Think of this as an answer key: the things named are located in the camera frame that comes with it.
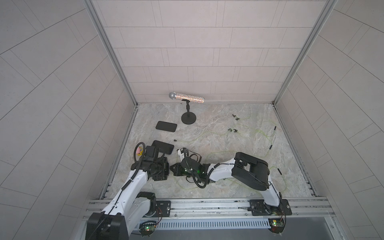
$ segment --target vent grille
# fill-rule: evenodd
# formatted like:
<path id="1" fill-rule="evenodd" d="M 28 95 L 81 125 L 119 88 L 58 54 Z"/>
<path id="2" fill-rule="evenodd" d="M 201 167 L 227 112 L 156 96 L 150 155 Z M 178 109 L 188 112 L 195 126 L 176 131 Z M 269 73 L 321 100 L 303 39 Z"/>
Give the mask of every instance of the vent grille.
<path id="1" fill-rule="evenodd" d="M 167 219 L 162 220 L 157 230 L 187 229 L 240 229 L 240 228 L 271 228 L 267 218 L 249 219 Z"/>

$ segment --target microphone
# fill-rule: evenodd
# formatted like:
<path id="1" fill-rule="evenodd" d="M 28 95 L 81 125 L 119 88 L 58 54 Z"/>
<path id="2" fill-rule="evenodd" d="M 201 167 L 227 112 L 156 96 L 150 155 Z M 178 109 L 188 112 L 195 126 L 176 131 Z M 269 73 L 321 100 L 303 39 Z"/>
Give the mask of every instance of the microphone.
<path id="1" fill-rule="evenodd" d="M 195 97 L 195 96 L 186 95 L 186 94 L 181 94 L 181 93 L 175 93 L 175 92 L 169 93 L 169 98 L 170 99 L 179 99 L 179 100 L 186 99 L 186 100 L 193 102 L 193 103 L 204 103 L 204 98 Z"/>

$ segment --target black phone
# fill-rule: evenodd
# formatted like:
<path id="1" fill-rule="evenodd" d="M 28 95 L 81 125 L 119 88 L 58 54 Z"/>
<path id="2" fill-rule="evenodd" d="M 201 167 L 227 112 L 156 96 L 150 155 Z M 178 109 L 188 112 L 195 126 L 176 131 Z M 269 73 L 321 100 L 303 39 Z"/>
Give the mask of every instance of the black phone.
<path id="1" fill-rule="evenodd" d="M 165 154 L 172 154 L 173 148 L 175 147 L 172 144 L 166 143 L 166 142 L 160 142 L 158 140 L 153 141 L 152 146 L 159 147 L 159 152 L 165 153 Z"/>
<path id="2" fill-rule="evenodd" d="M 168 132 L 175 132 L 176 127 L 177 127 L 177 124 L 175 124 L 175 123 L 163 122 L 163 121 L 158 121 L 157 125 L 156 125 L 156 129 L 164 130 L 164 131 L 168 131 Z"/>

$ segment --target marble floor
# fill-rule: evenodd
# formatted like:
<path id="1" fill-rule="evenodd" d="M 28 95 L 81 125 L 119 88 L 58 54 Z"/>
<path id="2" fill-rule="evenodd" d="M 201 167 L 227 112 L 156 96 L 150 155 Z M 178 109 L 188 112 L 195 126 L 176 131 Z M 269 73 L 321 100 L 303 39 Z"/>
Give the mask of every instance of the marble floor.
<path id="1" fill-rule="evenodd" d="M 201 163 L 224 162 L 233 158 L 236 152 L 253 155 L 268 162 L 272 180 L 283 197 L 311 196 L 271 104 L 191 104 L 190 111 L 196 114 L 197 120 L 186 125 L 180 119 L 186 112 L 184 102 L 139 105 L 112 182 L 110 198 L 127 179 L 136 144 L 151 145 L 154 140 L 175 145 L 168 156 L 170 165 L 180 161 L 176 150 L 182 147 L 199 153 Z M 176 132 L 156 130 L 158 121 L 176 123 Z M 150 179 L 142 190 L 154 192 L 157 198 L 261 197 L 258 191 L 236 179 L 223 179 L 200 189 L 194 183 L 188 183 L 185 177 L 173 176 L 172 172 L 166 181 Z"/>

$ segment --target wire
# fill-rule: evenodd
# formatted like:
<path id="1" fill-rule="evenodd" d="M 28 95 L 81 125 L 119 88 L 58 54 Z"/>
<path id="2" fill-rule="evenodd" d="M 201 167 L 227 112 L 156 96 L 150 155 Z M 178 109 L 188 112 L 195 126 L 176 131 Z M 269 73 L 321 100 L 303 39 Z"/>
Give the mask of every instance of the wire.
<path id="1" fill-rule="evenodd" d="M 187 177 L 188 177 L 188 176 L 185 176 L 185 179 L 187 180 L 187 182 L 189 182 L 189 183 L 194 183 L 194 182 L 190 182 L 190 181 L 188 181 Z"/>

